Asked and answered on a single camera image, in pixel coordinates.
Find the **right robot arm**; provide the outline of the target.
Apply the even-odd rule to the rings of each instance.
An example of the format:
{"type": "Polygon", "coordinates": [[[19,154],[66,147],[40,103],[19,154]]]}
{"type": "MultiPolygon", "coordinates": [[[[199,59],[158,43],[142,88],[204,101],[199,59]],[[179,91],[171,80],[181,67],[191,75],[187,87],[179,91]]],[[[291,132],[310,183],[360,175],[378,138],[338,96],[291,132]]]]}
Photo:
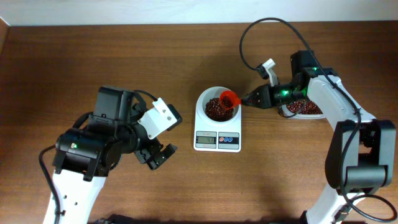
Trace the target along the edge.
{"type": "Polygon", "coordinates": [[[245,106],[268,109],[308,99],[322,111],[333,128],[325,161],[327,184],[315,205],[304,211],[301,223],[342,223],[354,210],[381,223],[397,219],[377,218],[356,207],[365,198],[378,198],[376,191],[392,181],[396,127],[363,110],[345,90],[332,68],[322,68],[312,50],[299,50],[290,57],[292,81],[278,85],[272,71],[260,65],[257,71],[270,82],[242,99],[245,106]]]}

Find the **orange plastic measuring scoop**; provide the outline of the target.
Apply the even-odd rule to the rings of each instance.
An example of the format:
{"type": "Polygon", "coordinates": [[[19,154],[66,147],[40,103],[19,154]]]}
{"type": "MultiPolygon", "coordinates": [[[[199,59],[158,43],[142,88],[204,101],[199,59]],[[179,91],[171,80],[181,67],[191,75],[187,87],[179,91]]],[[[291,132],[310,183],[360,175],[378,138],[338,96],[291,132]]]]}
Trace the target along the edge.
{"type": "Polygon", "coordinates": [[[234,91],[226,90],[220,95],[220,105],[226,110],[231,110],[241,104],[241,99],[234,91]]]}

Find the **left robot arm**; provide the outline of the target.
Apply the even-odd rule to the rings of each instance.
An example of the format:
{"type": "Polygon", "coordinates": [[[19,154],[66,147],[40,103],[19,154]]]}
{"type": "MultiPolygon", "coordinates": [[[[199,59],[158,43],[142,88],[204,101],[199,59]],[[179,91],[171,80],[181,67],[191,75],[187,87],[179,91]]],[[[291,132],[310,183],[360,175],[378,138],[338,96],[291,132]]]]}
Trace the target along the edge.
{"type": "Polygon", "coordinates": [[[123,155],[134,154],[140,164],[158,169],[177,147],[157,139],[182,122],[171,104],[151,96],[147,108],[142,90],[102,86],[93,111],[80,116],[52,146],[54,172],[39,164],[51,190],[44,223],[87,223],[93,205],[109,173],[123,155]]]}

